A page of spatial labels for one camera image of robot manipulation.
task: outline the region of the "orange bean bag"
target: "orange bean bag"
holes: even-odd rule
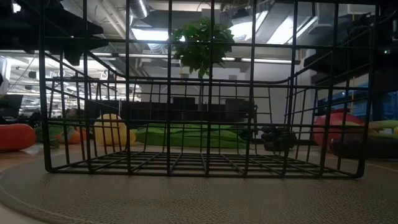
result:
[[[26,124],[0,125],[0,152],[20,151],[36,142],[36,133]]]
[[[81,129],[81,133],[83,134],[83,140],[86,140],[86,130],[83,128]],[[65,143],[65,138],[63,136],[63,133],[58,134],[56,136],[56,138],[58,139],[58,141],[60,141],[60,143]],[[68,140],[69,144],[79,144],[80,143],[80,128],[75,128],[75,132],[72,134],[72,136],[70,136],[70,139]]]

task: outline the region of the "wall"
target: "wall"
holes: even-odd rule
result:
[[[295,66],[295,71],[299,71],[302,68],[301,65]],[[256,63],[254,65],[254,80],[255,81],[279,81],[284,80],[290,77],[290,69],[291,65],[276,65],[276,64],[264,64],[264,63]],[[313,71],[307,71],[301,74],[298,77],[297,84],[298,85],[310,85],[310,77],[313,75]],[[250,70],[248,70],[247,79],[250,77]],[[258,123],[272,123],[274,124],[284,124],[285,123],[285,110],[286,110],[286,102],[287,102],[287,89],[288,88],[278,88],[278,86],[287,85],[287,83],[275,84],[275,87],[270,88],[270,99],[257,98],[258,96],[268,96],[267,88],[255,88],[254,89],[254,102],[258,106],[258,113],[272,113],[272,117],[269,114],[258,114],[257,122]],[[312,108],[312,100],[313,93],[311,90],[307,90],[305,95],[304,102],[304,93],[297,94],[295,100],[295,106],[292,105],[292,110],[298,111],[302,109],[302,105],[304,105],[305,109]],[[295,114],[293,119],[294,124],[300,124],[301,114]],[[312,112],[308,111],[303,114],[303,124],[310,124],[312,118]],[[308,139],[309,134],[302,134],[301,139]]]
[[[146,68],[147,72],[150,73],[152,77],[166,77],[167,76],[167,69],[162,70],[160,73],[158,68],[154,67],[147,67]],[[183,68],[182,70],[183,73],[189,73],[188,68]],[[172,77],[173,78],[180,78],[180,68],[172,68]],[[244,80],[245,73],[241,73],[240,69],[238,68],[214,68],[213,70],[213,79],[220,79],[220,80],[227,80],[229,78],[229,75],[237,75],[238,80]],[[198,78],[197,72],[193,72],[191,75],[189,75],[190,78]],[[143,93],[150,93],[150,86],[151,85],[140,85],[141,86],[141,92]],[[164,95],[160,96],[160,102],[161,103],[166,103],[167,102],[167,84],[165,82],[164,85],[161,85],[160,87],[160,92]],[[218,86],[213,86],[212,88],[212,103],[217,104],[220,100],[221,104],[225,104],[225,99],[228,97],[225,96],[236,96],[236,92],[238,92],[238,96],[242,96],[241,98],[248,97],[249,96],[249,89],[245,87],[227,87],[223,86],[221,89],[219,89]],[[172,96],[178,96],[179,94],[185,94],[185,85],[172,85],[171,87],[171,94]],[[187,94],[188,95],[199,95],[199,86],[192,86],[189,85],[187,86]],[[204,87],[203,90],[203,103],[208,102],[208,86]],[[195,102],[198,103],[198,96],[187,96],[187,97],[195,97]],[[142,94],[141,95],[141,101],[143,102],[148,102],[150,100],[150,95],[149,94]],[[153,85],[152,87],[152,102],[159,102],[159,85]]]
[[[352,78],[352,79],[349,80],[349,86],[350,87],[356,87],[356,86],[360,86],[362,84],[365,84],[365,83],[367,83],[369,81],[368,78],[369,78],[369,74],[365,74],[365,75],[362,75],[360,77]],[[342,83],[336,84],[335,86],[345,87],[346,86],[346,82],[342,82]],[[333,95],[337,94],[337,93],[342,93],[342,92],[344,92],[344,90],[333,90]],[[319,90],[318,91],[318,97],[319,97],[320,100],[328,98],[328,90]]]

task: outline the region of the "green leaves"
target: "green leaves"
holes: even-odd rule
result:
[[[174,59],[180,59],[183,66],[189,67],[189,73],[198,71],[200,78],[209,75],[210,67],[210,46],[194,45],[188,42],[210,42],[210,20],[203,18],[199,22],[186,24],[182,29],[173,32],[172,40],[179,41],[182,37],[186,43],[175,45]],[[222,24],[215,24],[213,31],[213,41],[222,43],[233,43],[233,35],[231,31]],[[227,52],[231,52],[230,45],[216,44],[213,46],[213,63],[222,66],[223,58]]]

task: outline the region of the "fluorescent light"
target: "fluorescent light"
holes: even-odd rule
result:
[[[40,107],[39,105],[22,105],[21,107],[25,107],[25,108],[38,108]]]
[[[167,30],[131,29],[137,40],[167,40]]]
[[[129,57],[147,57],[147,58],[167,58],[167,55],[156,55],[156,54],[129,54]]]
[[[251,62],[250,58],[242,58],[242,62]],[[280,63],[290,65],[292,63],[291,60],[279,60],[279,59],[260,59],[255,58],[254,63]]]
[[[100,57],[100,56],[104,56],[104,57],[112,56],[112,53],[94,53],[94,54],[97,57]]]
[[[301,28],[297,34],[296,34],[296,38],[300,37],[308,28],[310,28],[310,26],[312,26],[312,24],[314,22],[316,22],[318,20],[318,16],[315,16],[314,18],[312,18],[310,20],[310,22],[308,22],[303,28]],[[293,37],[290,38],[290,40],[287,42],[289,44],[293,43]]]
[[[109,58],[107,58],[107,57],[105,57],[105,58],[101,57],[101,58],[99,58],[99,59],[101,59],[101,60],[116,60],[116,57],[109,57]]]
[[[14,13],[17,13],[21,10],[21,6],[17,3],[12,3],[12,10],[14,11]]]
[[[264,21],[268,14],[268,11],[262,11],[256,14],[256,32],[260,28],[260,25]],[[234,35],[234,40],[249,40],[252,34],[252,22],[242,22],[231,26],[229,29]]]
[[[284,44],[293,36],[293,20],[288,16],[283,23],[276,29],[267,44]]]
[[[235,58],[232,58],[232,57],[225,57],[225,58],[223,58],[223,60],[224,60],[224,61],[227,61],[227,62],[233,62],[233,61],[235,61]]]

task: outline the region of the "black wire basket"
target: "black wire basket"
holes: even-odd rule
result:
[[[96,41],[87,35],[88,26],[84,26],[85,35],[80,39],[62,35],[46,36],[45,29],[49,21],[46,20],[47,13],[42,2],[40,11],[37,13],[40,15],[41,28],[39,59],[42,91],[40,98],[45,168],[49,172],[68,174],[333,179],[362,177],[366,158],[371,97],[359,99],[346,97],[335,101],[333,95],[337,91],[347,96],[351,91],[367,93],[366,96],[372,95],[372,82],[376,70],[374,58],[378,45],[375,34],[377,34],[379,24],[383,22],[379,18],[380,6],[374,6],[376,13],[371,17],[372,26],[345,42],[338,42],[339,4],[334,4],[331,44],[311,46],[297,44],[299,2],[292,1],[291,3],[294,9],[292,44],[257,43],[256,23],[253,22],[253,38],[250,43],[224,43],[251,48],[251,58],[248,60],[249,78],[225,80],[213,78],[212,57],[210,57],[211,67],[208,78],[174,78],[171,74],[173,44],[207,44],[212,49],[215,44],[220,43],[214,43],[212,39],[204,43],[133,40],[130,39],[129,32],[126,32],[124,40],[107,40],[124,44],[126,48],[124,57],[127,55],[128,58],[135,57],[131,54],[131,45],[151,42],[167,45],[169,53],[165,58],[167,59],[167,77],[133,76],[128,72],[129,60],[125,60],[126,76],[126,73],[118,72],[103,62],[98,54],[85,49],[84,43]],[[83,1],[83,19],[86,21],[88,19],[87,4],[87,1]],[[212,0],[211,24],[215,22],[214,5],[215,1]],[[252,1],[251,8],[252,18],[255,21],[256,0]],[[172,13],[170,0],[169,36],[172,33]],[[126,18],[129,18],[130,12],[127,11],[126,14]],[[126,20],[126,24],[127,30],[130,29],[129,20]],[[357,50],[352,43],[364,35],[368,36],[369,43],[359,48],[367,49],[369,60],[366,69],[369,71],[369,83],[366,87],[353,87],[349,85],[349,81],[358,68],[346,67],[341,72],[340,67],[335,64],[339,61],[341,54],[347,56],[348,60],[352,58],[350,54],[355,54]],[[65,63],[63,54],[56,56],[46,52],[46,42],[53,39],[76,41],[83,51],[83,71]],[[257,63],[254,58],[255,50],[270,47],[291,50],[290,75],[279,81],[258,81],[254,78]],[[300,55],[308,49],[322,50],[323,53],[321,56],[318,54],[318,58],[310,65],[299,68],[303,60]],[[123,57],[121,53],[110,54],[110,56]],[[108,79],[99,80],[88,76],[88,57],[108,69]],[[49,58],[59,63],[61,74],[59,77],[45,77],[45,60]],[[302,76],[319,63],[329,65],[327,78],[317,85],[302,83]],[[75,76],[63,77],[64,68],[73,70]],[[344,85],[335,85],[335,80],[339,80]],[[76,86],[75,94],[67,93],[64,89],[57,87],[63,86],[65,82]],[[117,91],[120,85],[125,86],[127,93],[125,99],[118,99]],[[189,90],[195,87],[201,91],[192,93]],[[49,102],[46,91],[43,90],[49,91],[51,95]],[[66,96],[76,98],[79,110],[83,109],[80,105],[84,103],[84,116],[69,118],[65,113],[65,105],[62,105],[62,117],[51,117],[54,94],[61,94],[62,99]],[[324,105],[319,104],[321,94],[327,99]],[[141,102],[134,101],[137,96],[141,97]],[[363,101],[366,104],[364,123],[361,126],[352,126],[346,122],[347,108],[355,101]],[[340,124],[330,122],[331,112],[336,105],[343,105],[345,109],[342,111],[343,120]],[[279,110],[275,112],[275,107],[282,107],[284,113]],[[317,119],[321,115],[325,117],[325,122],[317,124]],[[67,141],[64,146],[61,146],[62,149],[65,148],[64,156],[52,157],[54,153],[50,145],[49,129],[56,125],[63,127],[65,136],[69,126],[75,127],[81,133],[85,129],[86,135],[80,135],[80,144],[71,145]],[[264,127],[271,129],[268,134],[277,128],[283,131],[279,134],[275,132],[271,137],[261,138],[265,133],[262,131]],[[330,150],[329,135],[337,133],[344,138],[345,133],[349,132],[355,132],[361,136],[361,141],[358,143],[360,150],[356,158],[348,160],[327,153]],[[321,134],[323,138],[320,146],[314,145],[312,141],[316,134]],[[275,150],[265,150],[264,143],[267,142],[273,142]]]

